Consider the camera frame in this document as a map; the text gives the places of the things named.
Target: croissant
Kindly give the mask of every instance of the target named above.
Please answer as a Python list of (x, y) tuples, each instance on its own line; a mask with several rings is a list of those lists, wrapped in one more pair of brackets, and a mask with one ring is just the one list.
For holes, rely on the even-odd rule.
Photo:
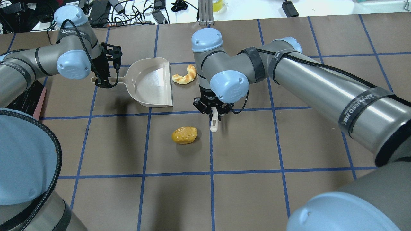
[(187, 67), (187, 74), (185, 76), (181, 76), (179, 74), (175, 74), (172, 76), (174, 82), (179, 84), (187, 84), (194, 80), (197, 75), (196, 68), (193, 65), (188, 65)]

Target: robotic arm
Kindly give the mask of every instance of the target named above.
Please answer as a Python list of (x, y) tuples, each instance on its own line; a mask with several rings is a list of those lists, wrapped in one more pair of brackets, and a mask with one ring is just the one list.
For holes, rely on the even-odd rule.
[(221, 33), (204, 28), (192, 36), (201, 97), (194, 106), (212, 120), (248, 96), (265, 78), (334, 121), (375, 154), (375, 172), (295, 211), (288, 231), (408, 230), (411, 227), (411, 105), (392, 92), (303, 55), (291, 37), (229, 57)]
[(39, 78), (61, 74), (69, 79), (83, 79), (93, 71), (99, 87), (113, 87), (109, 82), (109, 63), (118, 71), (121, 47), (99, 44), (88, 18), (76, 6), (59, 8), (54, 16), (60, 31), (54, 45), (10, 52), (0, 56), (0, 108), (6, 107)]

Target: white scoop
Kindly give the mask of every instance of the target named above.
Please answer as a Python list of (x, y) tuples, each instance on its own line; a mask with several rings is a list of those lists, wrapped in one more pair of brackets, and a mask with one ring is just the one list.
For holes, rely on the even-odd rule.
[[(109, 78), (115, 83), (115, 77)], [(146, 58), (133, 63), (124, 77), (118, 78), (133, 99), (146, 107), (173, 106), (170, 63), (164, 58)]]

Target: white handle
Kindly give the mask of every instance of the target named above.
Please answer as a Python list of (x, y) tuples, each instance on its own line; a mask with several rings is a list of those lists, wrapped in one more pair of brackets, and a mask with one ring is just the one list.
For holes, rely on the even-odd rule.
[(211, 132), (216, 132), (218, 130), (218, 111), (217, 108), (212, 107), (212, 118), (211, 118), (211, 125), (210, 125), (210, 131)]

